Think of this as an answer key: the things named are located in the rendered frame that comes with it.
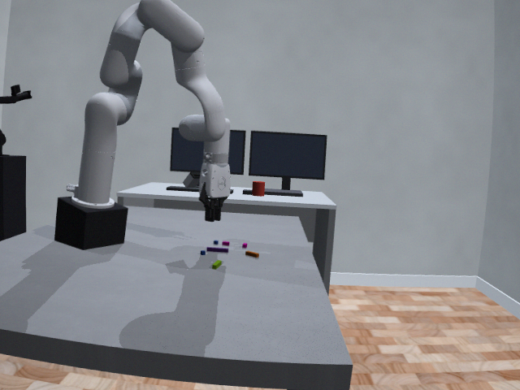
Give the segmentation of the purple rod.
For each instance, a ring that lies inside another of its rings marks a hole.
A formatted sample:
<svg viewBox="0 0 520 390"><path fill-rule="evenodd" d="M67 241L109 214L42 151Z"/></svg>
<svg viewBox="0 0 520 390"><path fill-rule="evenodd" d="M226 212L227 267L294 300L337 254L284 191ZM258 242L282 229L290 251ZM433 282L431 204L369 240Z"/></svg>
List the purple rod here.
<svg viewBox="0 0 520 390"><path fill-rule="evenodd" d="M211 247L207 247L206 251L208 251L208 252L228 253L228 249L225 249L225 248L211 248Z"/></svg>

